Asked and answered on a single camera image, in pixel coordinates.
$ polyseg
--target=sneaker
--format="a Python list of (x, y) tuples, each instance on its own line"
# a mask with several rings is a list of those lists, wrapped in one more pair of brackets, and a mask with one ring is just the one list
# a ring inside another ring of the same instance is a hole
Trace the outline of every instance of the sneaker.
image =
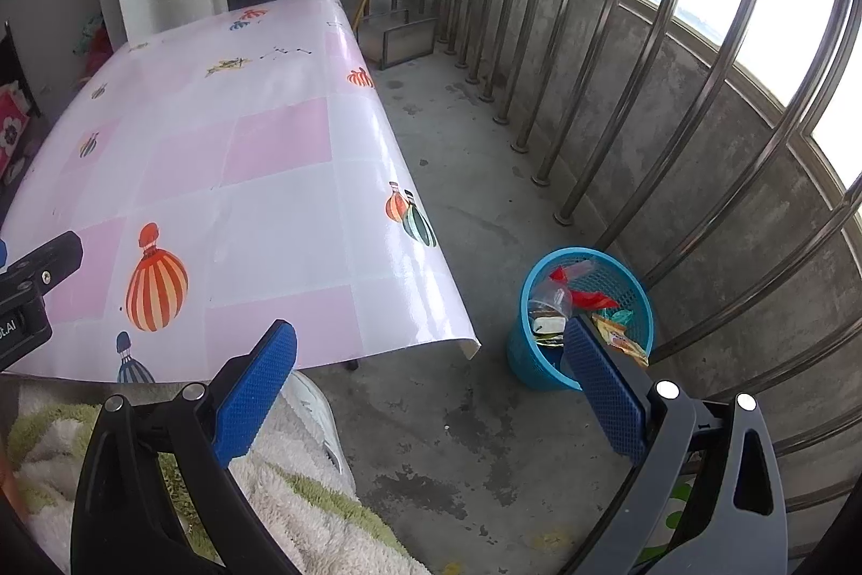
[(294, 381), (293, 391), (296, 394), (296, 399), (302, 403), (303, 407), (308, 410), (314, 423), (320, 427), (323, 433), (323, 450), (325, 450), (329, 456), (329, 460), (333, 462), (338, 472), (350, 483), (352, 493), (356, 494), (356, 481), (353, 479), (352, 472), (350, 472), (350, 466), (347, 464), (347, 458), (342, 450), (342, 442), (338, 439), (338, 431), (335, 429), (335, 416), (332, 414), (332, 407), (329, 407), (329, 401), (311, 378), (299, 371), (290, 373), (288, 380)]

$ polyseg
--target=red plastic bag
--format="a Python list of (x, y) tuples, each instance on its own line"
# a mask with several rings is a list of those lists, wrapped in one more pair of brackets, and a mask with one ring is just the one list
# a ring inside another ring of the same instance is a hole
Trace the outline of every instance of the red plastic bag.
[(572, 305), (582, 310), (602, 310), (620, 306), (619, 302), (598, 291), (585, 293), (582, 290), (570, 290), (569, 292), (572, 293)]

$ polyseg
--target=blue plastic basket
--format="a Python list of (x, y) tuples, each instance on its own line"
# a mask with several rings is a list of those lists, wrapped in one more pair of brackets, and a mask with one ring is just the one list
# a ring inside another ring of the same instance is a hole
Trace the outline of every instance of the blue plastic basket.
[(520, 381), (534, 390), (581, 389), (577, 381), (557, 371), (537, 347), (527, 316), (527, 300), (533, 285), (545, 280), (558, 266), (575, 264), (585, 259), (593, 259), (596, 267), (577, 279), (571, 287), (586, 293), (605, 293), (619, 302), (621, 308), (635, 313), (626, 328), (626, 336), (640, 344), (646, 355), (652, 351), (652, 308), (647, 294), (632, 273), (615, 258), (594, 249), (579, 246), (557, 249), (533, 266), (524, 281), (520, 289), (518, 318), (506, 345), (510, 368)]

